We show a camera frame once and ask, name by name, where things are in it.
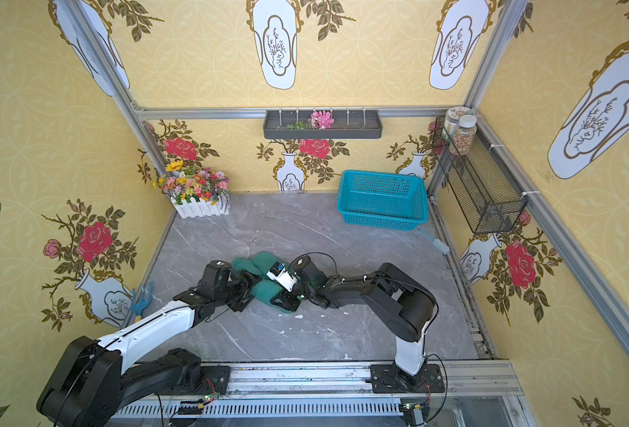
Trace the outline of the jar with yellow label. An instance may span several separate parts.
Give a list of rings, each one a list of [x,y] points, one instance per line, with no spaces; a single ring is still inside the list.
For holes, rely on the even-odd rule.
[[[459,125],[460,118],[465,115],[473,114],[474,110],[464,106],[452,107],[447,110],[444,116],[442,137],[444,139],[453,137],[453,132],[455,128]]]

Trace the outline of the flower box white fence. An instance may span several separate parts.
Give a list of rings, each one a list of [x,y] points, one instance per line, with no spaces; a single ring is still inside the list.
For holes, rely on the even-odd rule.
[[[173,161],[166,167],[172,176],[159,176],[152,186],[159,189],[183,219],[227,215],[230,208],[229,177],[222,171]]]

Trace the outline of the teal plastic basket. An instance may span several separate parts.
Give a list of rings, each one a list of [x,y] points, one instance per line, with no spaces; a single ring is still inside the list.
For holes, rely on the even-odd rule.
[[[404,174],[346,170],[337,208],[348,224],[394,231],[413,231],[429,219],[424,181]]]

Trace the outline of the pink artificial flower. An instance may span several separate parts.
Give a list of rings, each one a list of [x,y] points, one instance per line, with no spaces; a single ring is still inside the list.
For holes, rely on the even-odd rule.
[[[307,122],[311,129],[331,129],[335,119],[330,111],[315,110]]]

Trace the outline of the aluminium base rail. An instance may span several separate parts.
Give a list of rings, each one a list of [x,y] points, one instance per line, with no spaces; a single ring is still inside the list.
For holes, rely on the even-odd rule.
[[[413,425],[533,426],[512,366],[503,360],[429,360],[417,375],[387,361],[201,363],[150,374],[89,373],[74,399],[56,404],[62,426],[113,418],[193,422],[210,418],[402,416]]]

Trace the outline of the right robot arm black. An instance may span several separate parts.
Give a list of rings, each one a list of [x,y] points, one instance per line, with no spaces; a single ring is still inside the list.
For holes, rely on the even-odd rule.
[[[375,313],[396,337],[394,362],[370,366],[367,382],[375,393],[445,391],[440,366],[428,364],[425,355],[425,334],[439,313],[437,300],[394,264],[346,279],[325,275],[304,255],[291,266],[274,263],[268,278],[282,286],[270,304],[286,311],[309,301],[323,309],[366,305]]]

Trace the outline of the dark grey wall shelf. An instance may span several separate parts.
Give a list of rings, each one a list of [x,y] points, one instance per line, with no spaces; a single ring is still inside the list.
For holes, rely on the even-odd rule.
[[[268,110],[263,122],[269,140],[379,139],[383,124],[378,110]]]

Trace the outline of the green long pants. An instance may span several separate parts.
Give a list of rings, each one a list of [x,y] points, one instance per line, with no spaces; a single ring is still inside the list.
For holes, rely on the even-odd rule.
[[[238,257],[231,262],[232,267],[237,272],[246,270],[260,278],[259,283],[250,292],[254,300],[281,312],[294,312],[300,306],[300,301],[298,299],[289,300],[286,289],[268,277],[268,272],[275,263],[282,264],[282,260],[267,251],[259,252],[252,258]]]

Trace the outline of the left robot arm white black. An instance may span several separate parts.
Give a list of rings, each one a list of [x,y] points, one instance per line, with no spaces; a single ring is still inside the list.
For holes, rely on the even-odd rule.
[[[218,307],[240,311],[260,281],[246,270],[217,270],[210,282],[176,295],[125,329],[75,339],[38,398],[38,412],[56,426],[103,426],[119,409],[151,394],[212,390],[201,359],[189,350],[169,350],[148,362],[143,357],[209,320]]]

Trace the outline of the jar with colourful beads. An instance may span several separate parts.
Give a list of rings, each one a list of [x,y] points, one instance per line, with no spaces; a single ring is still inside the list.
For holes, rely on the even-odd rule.
[[[466,156],[469,153],[476,136],[477,118],[474,115],[461,116],[458,126],[451,136],[449,151],[453,155]]]

